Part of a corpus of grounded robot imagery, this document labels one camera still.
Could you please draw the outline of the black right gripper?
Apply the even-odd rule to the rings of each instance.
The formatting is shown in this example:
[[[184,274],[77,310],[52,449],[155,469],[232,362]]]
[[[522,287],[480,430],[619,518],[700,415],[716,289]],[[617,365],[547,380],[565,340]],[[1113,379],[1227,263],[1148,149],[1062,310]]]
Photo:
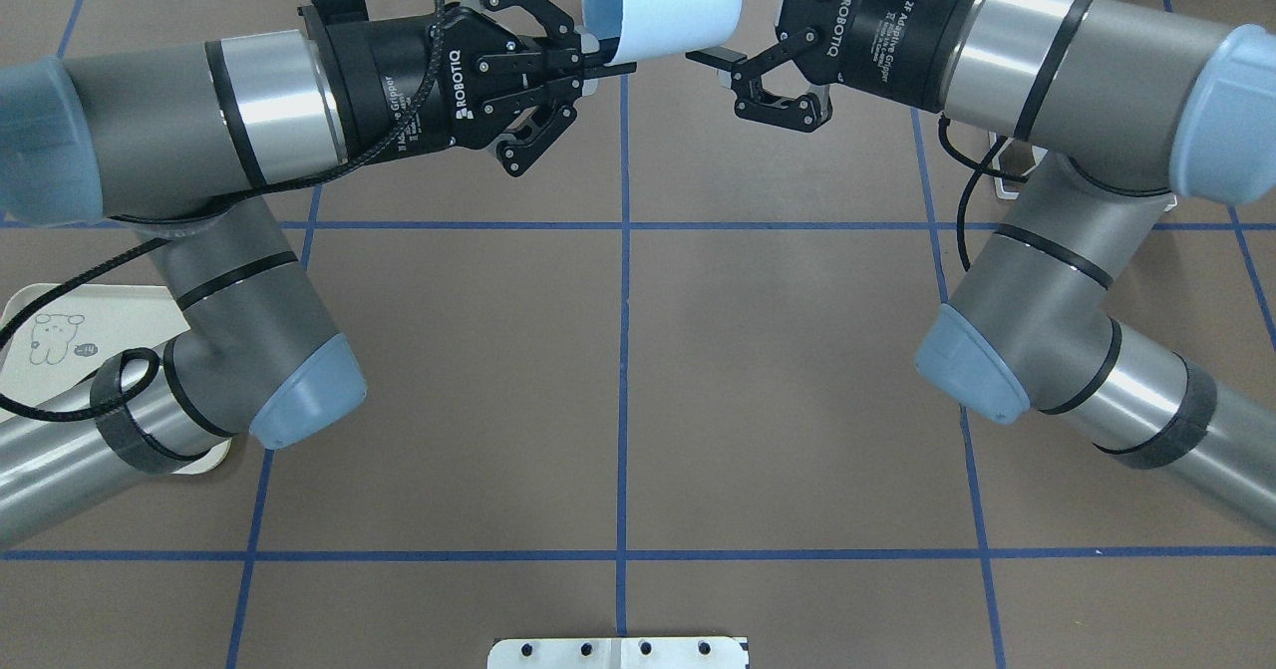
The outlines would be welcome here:
[[[810,133],[832,114],[829,86],[926,112],[977,0],[781,0],[776,42],[748,57],[702,49],[685,59],[729,71],[738,117]]]

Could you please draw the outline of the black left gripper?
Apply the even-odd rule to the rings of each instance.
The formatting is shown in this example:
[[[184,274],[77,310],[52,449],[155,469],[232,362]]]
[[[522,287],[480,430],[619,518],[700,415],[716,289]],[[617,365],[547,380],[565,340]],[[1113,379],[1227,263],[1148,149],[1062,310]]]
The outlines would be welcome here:
[[[547,0],[438,3],[433,14],[325,24],[299,10],[330,84],[345,140],[332,175],[450,148],[493,149],[524,174],[570,124],[588,80],[635,63]]]

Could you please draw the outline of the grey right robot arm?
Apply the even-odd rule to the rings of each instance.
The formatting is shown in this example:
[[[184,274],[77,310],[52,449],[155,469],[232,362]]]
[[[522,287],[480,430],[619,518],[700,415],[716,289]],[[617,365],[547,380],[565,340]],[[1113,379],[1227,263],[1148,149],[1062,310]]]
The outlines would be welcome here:
[[[915,356],[965,407],[1065,419],[1273,529],[1273,414],[1102,313],[1171,197],[1273,188],[1273,34],[1113,0],[781,0],[775,46],[689,54],[798,132],[847,86],[1048,154]]]

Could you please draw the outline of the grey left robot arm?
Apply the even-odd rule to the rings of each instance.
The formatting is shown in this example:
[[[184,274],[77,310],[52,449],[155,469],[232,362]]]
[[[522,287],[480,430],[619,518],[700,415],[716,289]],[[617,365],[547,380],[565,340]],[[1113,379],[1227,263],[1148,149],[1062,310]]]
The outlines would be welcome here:
[[[309,0],[302,29],[3,70],[3,209],[114,220],[140,245],[23,306],[37,359],[70,345],[46,306],[151,255],[188,323],[37,403],[3,398],[3,546],[204,460],[235,437],[283,448],[367,386],[265,204],[373,163],[489,149],[524,174],[600,78],[634,70],[547,0],[434,0],[371,20]]]

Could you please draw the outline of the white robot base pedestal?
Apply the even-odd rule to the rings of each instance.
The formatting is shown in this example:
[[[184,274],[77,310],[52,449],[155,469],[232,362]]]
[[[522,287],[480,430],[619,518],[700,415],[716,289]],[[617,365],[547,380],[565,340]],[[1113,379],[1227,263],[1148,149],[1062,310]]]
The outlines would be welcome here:
[[[510,638],[487,668],[749,668],[748,640],[730,636]]]

